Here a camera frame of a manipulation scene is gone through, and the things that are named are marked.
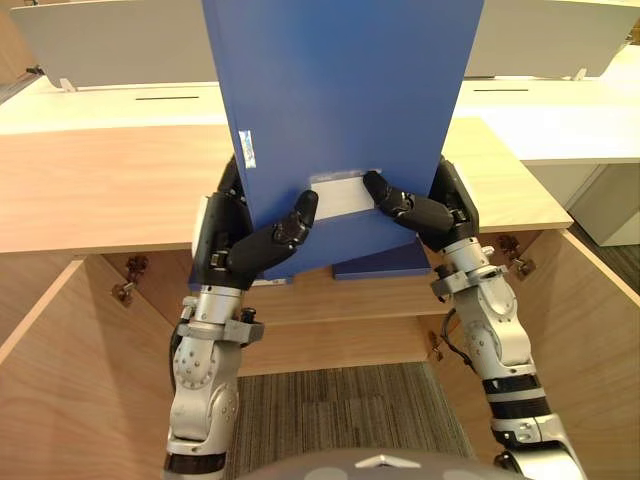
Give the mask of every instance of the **wooden cabinet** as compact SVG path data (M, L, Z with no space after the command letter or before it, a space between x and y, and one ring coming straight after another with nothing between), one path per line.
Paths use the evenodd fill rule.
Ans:
M0 223L14 229L0 232L0 252L85 255L47 269L0 346L0 477L159 475L171 402L168 337L189 293L185 249L198 196L215 188L231 152L226 128L0 135L0 150L14 159L0 163ZM471 187L481 231L522 232L520 243L530 245L538 268L512 284L550 400L588 473L638 473L637 296L555 230L570 217L481 121L454 120L443 151ZM495 234L483 241L495 244ZM124 281L131 252L150 263L126 308L111 289ZM244 352L241 374L425 360L428 333L450 308L432 295L432 279L334 282L321 269L255 288L245 303L266 334ZM3 295L0 304L12 300ZM494 443L482 389L453 360L435 365L486 459L495 449L487 449Z

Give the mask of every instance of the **gray carpet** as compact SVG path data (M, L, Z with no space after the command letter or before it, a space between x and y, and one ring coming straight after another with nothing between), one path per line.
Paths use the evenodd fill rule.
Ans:
M426 363L246 377L240 379L240 398L227 479L328 448L473 456Z
M571 225L569 231L640 294L640 245L600 247L577 222Z

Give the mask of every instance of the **black cable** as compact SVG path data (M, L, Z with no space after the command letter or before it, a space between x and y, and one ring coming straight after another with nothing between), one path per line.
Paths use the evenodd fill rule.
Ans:
M451 350L453 353L460 355L464 364L467 365L471 370L473 370L474 373L476 373L476 369L473 367L473 362L471 361L471 358L469 358L469 355L464 353L462 350L460 350L458 347L452 344L451 341L449 340L449 321L451 320L451 317L453 317L455 313L456 313L456 309L452 308L445 315L444 319L442 320L442 330L440 331L440 338L444 340L444 343L447 344L447 346L449 347L449 350Z

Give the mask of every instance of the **blue folder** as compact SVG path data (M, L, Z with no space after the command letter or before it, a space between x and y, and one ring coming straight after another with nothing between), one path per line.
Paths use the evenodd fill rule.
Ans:
M429 191L482 0L203 0L203 7L254 227L286 214L316 176L379 169L402 188ZM319 220L265 278L413 237L376 210Z

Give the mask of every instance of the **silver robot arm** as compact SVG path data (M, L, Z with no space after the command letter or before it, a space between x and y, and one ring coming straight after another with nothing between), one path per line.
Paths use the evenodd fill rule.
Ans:
M170 342L171 405L166 480L219 480L238 413L241 348L262 338L242 297L256 275L289 258L306 239L318 196L303 192L294 209L252 231L235 160L201 206L193 246L200 296L186 297Z
M547 403L506 269L490 264L491 253L473 237L448 245L442 254L454 273L432 287L438 296L453 295L493 414L491 430L505 447L495 463L531 479L585 479L560 417Z
M442 159L428 198L396 189L373 171L364 183L380 210L444 256L432 288L438 297L453 296L469 355L460 353L482 380L491 430L505 448L495 464L535 480L586 479L536 374L506 268L491 265L493 248L478 243L478 213L454 166Z

